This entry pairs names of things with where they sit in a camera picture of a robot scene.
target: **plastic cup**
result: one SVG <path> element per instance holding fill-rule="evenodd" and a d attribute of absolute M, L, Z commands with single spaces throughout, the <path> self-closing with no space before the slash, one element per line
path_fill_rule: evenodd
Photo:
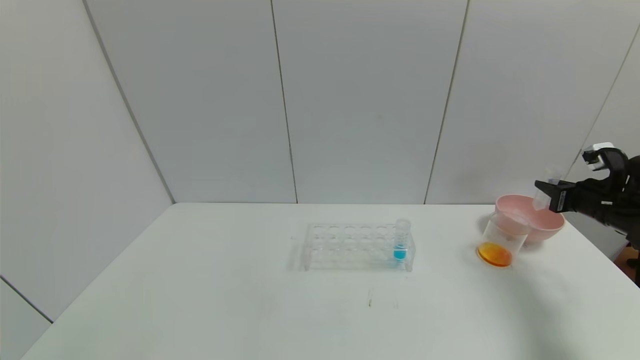
<path fill-rule="evenodd" d="M 513 263 L 518 251 L 531 232 L 528 221 L 512 213 L 493 213 L 477 247 L 478 256 L 493 266 Z"/>

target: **orange liquid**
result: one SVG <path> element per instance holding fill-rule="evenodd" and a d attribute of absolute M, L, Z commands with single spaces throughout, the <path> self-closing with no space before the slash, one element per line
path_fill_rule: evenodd
<path fill-rule="evenodd" d="M 482 260 L 485 260 L 493 266 L 499 266 L 502 268 L 511 265 L 511 261 L 513 259 L 509 250 L 491 242 L 480 244 L 477 248 L 477 253 Z"/>

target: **test tube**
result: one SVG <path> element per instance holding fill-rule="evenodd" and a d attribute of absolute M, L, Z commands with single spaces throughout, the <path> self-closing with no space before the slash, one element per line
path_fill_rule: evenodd
<path fill-rule="evenodd" d="M 406 258 L 409 247 L 409 236 L 411 236 L 411 222 L 407 219 L 396 221 L 396 235 L 394 237 L 394 258 L 402 261 Z"/>
<path fill-rule="evenodd" d="M 560 179 L 562 178 L 562 172 L 555 166 L 548 166 L 545 168 L 545 174 L 541 178 L 542 181 L 547 182 L 549 184 L 558 185 L 560 183 Z M 547 209 L 551 202 L 551 198 L 543 193 L 541 190 L 536 190 L 536 195 L 533 197 L 533 208 L 535 210 Z"/>

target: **blue liquid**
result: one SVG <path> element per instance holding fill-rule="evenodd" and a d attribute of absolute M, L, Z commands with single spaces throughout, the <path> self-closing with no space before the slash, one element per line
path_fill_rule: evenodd
<path fill-rule="evenodd" d="M 404 245 L 394 246 L 394 258 L 404 260 L 406 258 L 406 247 Z"/>

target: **pink bowl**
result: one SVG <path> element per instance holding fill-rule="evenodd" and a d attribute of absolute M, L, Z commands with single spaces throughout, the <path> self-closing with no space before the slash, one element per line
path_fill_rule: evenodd
<path fill-rule="evenodd" d="M 536 210 L 533 198 L 524 195 L 503 195 L 495 201 L 495 212 L 514 213 L 526 218 L 531 226 L 531 233 L 525 243 L 533 245 L 541 243 L 555 235 L 564 226 L 564 216 L 549 209 Z"/>

